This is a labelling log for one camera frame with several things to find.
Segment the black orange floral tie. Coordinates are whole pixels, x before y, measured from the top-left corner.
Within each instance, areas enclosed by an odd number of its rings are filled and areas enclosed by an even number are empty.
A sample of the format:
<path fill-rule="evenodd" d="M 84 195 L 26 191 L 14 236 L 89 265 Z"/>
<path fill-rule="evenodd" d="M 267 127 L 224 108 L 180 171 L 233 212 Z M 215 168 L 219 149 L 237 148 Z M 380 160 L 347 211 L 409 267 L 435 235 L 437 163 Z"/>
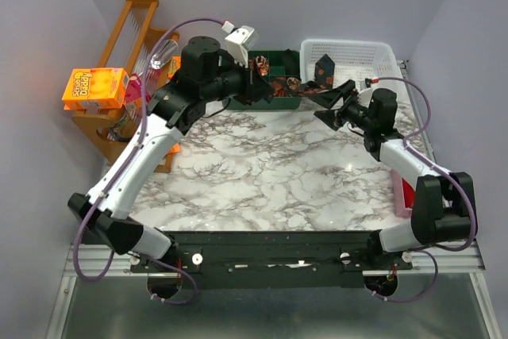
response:
<path fill-rule="evenodd" d="M 325 54 L 314 65 L 314 78 L 312 80 L 302 82 L 300 91 L 292 91 L 286 87 L 286 97 L 310 97 L 311 95 L 321 93 L 333 89 L 334 84 L 335 63 Z"/>

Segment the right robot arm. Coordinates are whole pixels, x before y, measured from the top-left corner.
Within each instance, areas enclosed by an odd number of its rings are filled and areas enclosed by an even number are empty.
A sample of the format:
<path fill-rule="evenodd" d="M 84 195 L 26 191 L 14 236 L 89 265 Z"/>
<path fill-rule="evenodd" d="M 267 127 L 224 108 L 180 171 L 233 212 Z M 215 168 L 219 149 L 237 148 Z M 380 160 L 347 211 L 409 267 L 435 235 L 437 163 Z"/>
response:
<path fill-rule="evenodd" d="M 367 263 L 385 268 L 394 252 L 435 246 L 459 252 L 471 245 L 477 233 L 472 178 L 452 172 L 423 156 L 395 127 L 397 95 L 387 88 L 369 91 L 364 106 L 354 81 L 310 96 L 321 106 L 315 116 L 333 130 L 351 124 L 362 130 L 364 147 L 408 182 L 415 192 L 410 220 L 377 233 L 375 243 L 365 249 Z"/>

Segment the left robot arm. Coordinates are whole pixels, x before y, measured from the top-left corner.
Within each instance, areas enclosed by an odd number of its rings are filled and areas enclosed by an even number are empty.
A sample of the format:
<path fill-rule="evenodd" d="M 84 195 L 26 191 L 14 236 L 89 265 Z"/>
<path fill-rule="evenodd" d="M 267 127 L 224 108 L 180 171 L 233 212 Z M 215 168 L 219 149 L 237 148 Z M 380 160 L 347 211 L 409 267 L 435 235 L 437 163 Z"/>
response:
<path fill-rule="evenodd" d="M 74 193 L 68 200 L 80 233 L 90 230 L 117 254 L 148 256 L 160 272 L 175 265 L 173 240 L 133 220 L 133 203 L 163 157 L 205 115 L 208 103 L 234 97 L 249 105 L 271 96 L 271 86 L 248 58 L 256 40 L 256 33 L 243 26 L 223 44 L 204 36 L 188 41 L 180 69 L 154 93 L 147 117 L 106 175 L 86 194 Z"/>

